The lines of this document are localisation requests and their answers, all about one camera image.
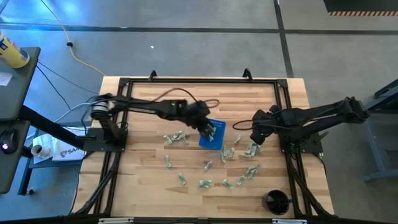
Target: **gray floor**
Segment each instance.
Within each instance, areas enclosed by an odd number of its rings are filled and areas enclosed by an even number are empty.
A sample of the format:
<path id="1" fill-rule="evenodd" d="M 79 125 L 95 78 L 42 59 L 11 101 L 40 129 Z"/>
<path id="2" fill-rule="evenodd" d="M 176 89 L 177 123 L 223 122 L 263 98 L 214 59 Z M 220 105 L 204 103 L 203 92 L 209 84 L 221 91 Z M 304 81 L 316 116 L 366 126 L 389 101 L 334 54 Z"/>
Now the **gray floor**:
<path id="1" fill-rule="evenodd" d="M 3 22 L 56 24 L 40 1 L 10 0 Z M 50 1 L 68 25 L 115 27 L 277 28 L 272 0 L 111 0 Z M 280 0 L 286 29 L 397 30 L 398 17 L 330 17 L 322 0 Z M 20 46 L 42 48 L 39 60 L 92 91 L 102 76 L 72 59 L 59 31 L 5 30 Z M 108 75 L 286 77 L 278 34 L 158 32 L 69 32 L 81 59 Z M 368 101 L 397 78 L 398 36 L 288 35 L 295 77 L 305 79 L 312 106 L 356 96 Z M 71 105 L 92 94 L 44 70 Z M 67 107 L 40 73 L 35 73 L 25 105 L 55 120 Z M 63 121 L 80 119 L 76 111 Z M 398 179 L 370 184 L 362 176 L 376 171 L 364 126 L 342 124 L 323 140 L 333 206 L 346 218 L 397 223 Z M 0 220 L 66 215 L 73 199 L 78 167 L 34 170 L 30 186 L 37 194 L 17 196 L 24 159 L 12 190 L 0 195 Z"/>

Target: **black cup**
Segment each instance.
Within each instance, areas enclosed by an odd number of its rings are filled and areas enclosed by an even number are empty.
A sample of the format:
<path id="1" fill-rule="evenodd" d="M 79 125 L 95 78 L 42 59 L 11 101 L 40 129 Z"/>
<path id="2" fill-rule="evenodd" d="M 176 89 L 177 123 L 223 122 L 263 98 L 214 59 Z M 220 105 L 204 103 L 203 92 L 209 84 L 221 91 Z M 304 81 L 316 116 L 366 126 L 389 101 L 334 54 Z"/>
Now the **black cup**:
<path id="1" fill-rule="evenodd" d="M 262 206 L 275 215 L 283 215 L 289 210 L 290 200 L 280 190 L 271 190 L 261 199 Z"/>

